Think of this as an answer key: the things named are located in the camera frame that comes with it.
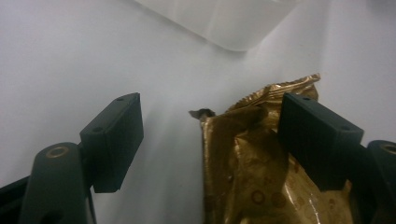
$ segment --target white table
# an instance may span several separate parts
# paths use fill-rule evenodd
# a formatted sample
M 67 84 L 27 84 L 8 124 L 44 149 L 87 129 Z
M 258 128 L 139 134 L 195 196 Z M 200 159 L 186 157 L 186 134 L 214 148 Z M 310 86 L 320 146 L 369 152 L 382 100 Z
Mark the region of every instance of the white table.
M 0 0 L 0 187 L 111 100 L 141 93 L 145 139 L 120 191 L 94 194 L 98 223 L 202 223 L 201 131 L 274 82 L 322 74 L 319 101 L 396 141 L 396 2 L 304 0 L 255 49 L 232 52 L 133 0 Z

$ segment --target translucent plastic container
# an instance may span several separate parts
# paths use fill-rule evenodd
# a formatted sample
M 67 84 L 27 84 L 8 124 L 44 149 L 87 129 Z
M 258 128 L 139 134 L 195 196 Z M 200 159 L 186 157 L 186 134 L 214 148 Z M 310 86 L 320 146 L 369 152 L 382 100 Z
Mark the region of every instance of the translucent plastic container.
M 135 0 L 230 50 L 258 45 L 299 0 Z

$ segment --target gold foil wrapper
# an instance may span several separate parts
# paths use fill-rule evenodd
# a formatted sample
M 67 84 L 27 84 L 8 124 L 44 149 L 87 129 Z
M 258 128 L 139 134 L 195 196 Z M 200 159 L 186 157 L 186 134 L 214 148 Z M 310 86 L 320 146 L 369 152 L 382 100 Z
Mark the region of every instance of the gold foil wrapper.
M 320 192 L 276 139 L 283 93 L 318 99 L 319 74 L 269 85 L 215 116 L 201 120 L 206 224 L 352 223 L 349 186 Z

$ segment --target gold packet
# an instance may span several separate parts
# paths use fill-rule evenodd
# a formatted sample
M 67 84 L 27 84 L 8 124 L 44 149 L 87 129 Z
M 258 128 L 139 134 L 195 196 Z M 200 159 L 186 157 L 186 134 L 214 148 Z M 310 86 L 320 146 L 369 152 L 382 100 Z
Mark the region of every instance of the gold packet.
M 319 74 L 273 84 L 215 116 L 202 109 L 206 224 L 352 223 L 350 186 L 320 192 L 276 130 L 283 93 L 318 99 Z

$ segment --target black plastic part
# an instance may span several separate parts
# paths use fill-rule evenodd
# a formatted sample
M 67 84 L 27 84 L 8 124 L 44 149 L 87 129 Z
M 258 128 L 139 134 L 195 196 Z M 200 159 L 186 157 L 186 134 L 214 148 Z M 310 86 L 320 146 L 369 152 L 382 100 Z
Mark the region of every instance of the black plastic part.
M 29 176 L 0 189 L 0 223 L 18 222 Z
M 285 93 L 280 143 L 305 168 L 320 190 L 342 189 L 348 159 L 361 148 L 363 130 L 306 96 Z
M 95 223 L 76 144 L 53 145 L 35 156 L 20 223 Z
M 367 150 L 367 174 L 376 201 L 376 211 L 371 223 L 396 223 L 396 144 L 374 141 Z
M 95 192 L 115 192 L 143 139 L 139 93 L 108 105 L 81 133 L 84 159 L 93 167 Z

